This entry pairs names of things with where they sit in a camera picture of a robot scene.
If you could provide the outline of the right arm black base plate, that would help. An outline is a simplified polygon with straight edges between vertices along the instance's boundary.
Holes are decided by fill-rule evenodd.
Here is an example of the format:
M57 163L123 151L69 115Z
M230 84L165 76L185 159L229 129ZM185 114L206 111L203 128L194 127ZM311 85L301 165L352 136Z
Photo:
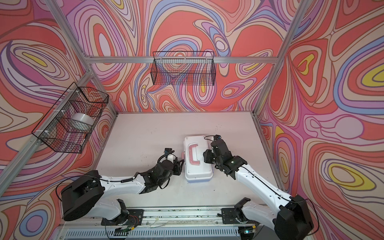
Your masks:
M222 208L221 212L217 214L219 218L222 219L223 224L252 224L258 226L260 223L248 220L244 214L240 213L239 210L235 208Z

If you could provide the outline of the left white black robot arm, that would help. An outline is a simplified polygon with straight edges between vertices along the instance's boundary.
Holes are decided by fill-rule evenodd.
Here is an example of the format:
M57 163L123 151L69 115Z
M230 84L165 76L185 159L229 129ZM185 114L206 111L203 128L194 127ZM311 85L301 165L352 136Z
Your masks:
M97 170L77 177L58 194L64 221L96 217L121 225L130 214L123 200L113 200L112 197L148 194L166 188L172 176L181 175L185 163L174 152L173 149L166 148L154 167L137 172L131 177L102 176Z

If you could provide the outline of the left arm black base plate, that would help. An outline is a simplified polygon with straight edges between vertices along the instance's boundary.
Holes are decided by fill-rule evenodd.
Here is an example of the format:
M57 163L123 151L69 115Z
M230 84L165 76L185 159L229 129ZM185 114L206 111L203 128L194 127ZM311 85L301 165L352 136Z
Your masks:
M142 224L144 209L130 209L127 213L120 213L113 220L102 219L102 226L129 226L137 227Z

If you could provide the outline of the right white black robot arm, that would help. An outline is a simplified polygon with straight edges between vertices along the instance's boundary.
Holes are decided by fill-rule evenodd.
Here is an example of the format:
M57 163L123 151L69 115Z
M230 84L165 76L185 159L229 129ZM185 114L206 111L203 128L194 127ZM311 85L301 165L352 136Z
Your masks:
M280 240L303 240L319 230L308 207L311 200L300 195L293 197L275 187L246 160L232 155L220 135L213 136L211 148L203 156L205 163L214 165L226 176L242 183L266 204L263 207L249 198L243 198L234 207L240 223L255 221L274 230Z

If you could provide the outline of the white blue plastic tool box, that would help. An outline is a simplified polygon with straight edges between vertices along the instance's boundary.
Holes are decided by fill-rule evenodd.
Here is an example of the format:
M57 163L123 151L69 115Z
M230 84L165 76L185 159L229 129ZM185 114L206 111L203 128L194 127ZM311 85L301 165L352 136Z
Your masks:
M208 140L204 136L185 137L185 178L188 183L208 182L212 179L213 165L204 162L204 152L209 149Z

